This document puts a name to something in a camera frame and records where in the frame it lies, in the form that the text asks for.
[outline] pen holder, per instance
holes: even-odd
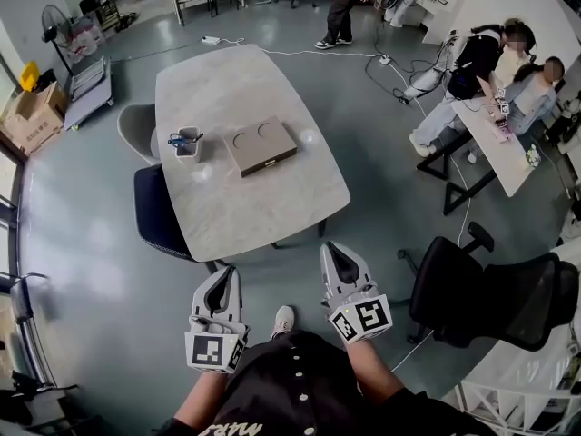
[[[178,135],[183,139],[195,139],[200,135],[200,128],[196,126],[183,127],[178,130]],[[195,144],[180,145],[175,149],[175,156],[182,163],[198,164],[202,158],[202,139]]]

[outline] black pants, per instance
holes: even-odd
[[[333,0],[330,4],[329,15],[327,16],[327,37],[325,40],[330,44],[337,42],[337,37],[350,41],[351,17],[349,11],[359,0]]]

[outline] yellow container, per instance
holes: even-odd
[[[35,61],[32,61],[25,66],[24,71],[20,74],[20,85],[26,91],[33,92],[39,77],[38,66],[36,66]]]

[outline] power strip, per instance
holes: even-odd
[[[205,35],[204,37],[202,37],[202,42],[204,42],[207,45],[217,45],[219,44],[221,41],[220,37],[210,37],[209,35]]]

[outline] gray floor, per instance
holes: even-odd
[[[182,334],[206,271],[155,251],[137,235],[132,182],[145,163],[118,136],[117,115],[126,104],[154,101],[155,76],[164,67],[225,46],[203,45],[204,35],[244,37],[285,52],[312,49],[325,33],[328,3],[290,10],[288,1],[280,1],[240,11],[222,4],[213,19],[198,7],[186,12],[184,28],[167,15],[120,33],[106,52],[113,60],[133,60],[113,67],[115,106],[105,106],[80,131],[63,134],[26,166],[22,271],[50,276],[32,292],[54,374],[61,383],[80,384],[87,407],[120,434],[144,434],[159,426],[195,382],[197,372],[185,365]],[[374,53],[376,21],[372,8],[356,8],[356,42],[340,50]],[[421,44],[417,28],[386,27],[380,34],[379,48],[405,66],[436,53],[436,47]],[[191,46],[136,59],[181,45]],[[373,84],[364,73],[366,58],[271,58],[317,121],[350,189],[351,203],[330,218],[328,236],[367,259],[388,297],[408,296],[413,279],[397,259],[397,249],[408,247],[420,259],[435,236],[456,241],[466,211],[463,206],[442,216],[444,184],[415,170],[419,159],[408,135],[422,119],[418,107],[398,103]],[[369,71],[389,89],[402,87],[397,75],[376,61]],[[441,91],[428,95],[423,106],[431,109],[440,97]],[[485,160],[470,167],[458,157],[458,164],[471,183],[487,169]],[[472,202],[468,220],[487,228],[497,249],[492,254],[480,250],[477,258],[515,263],[554,245],[565,214],[562,194],[547,162],[512,199],[493,182]],[[301,327],[338,343],[318,305],[320,240],[312,230],[286,242],[298,245],[284,251],[265,247],[230,259],[241,272],[251,343],[268,338],[274,313],[284,303],[297,308]],[[393,315],[395,326],[376,340],[391,366],[411,349],[405,339],[411,327],[407,313]],[[398,375],[412,390],[439,397],[491,345],[482,339],[458,350],[429,340]]]

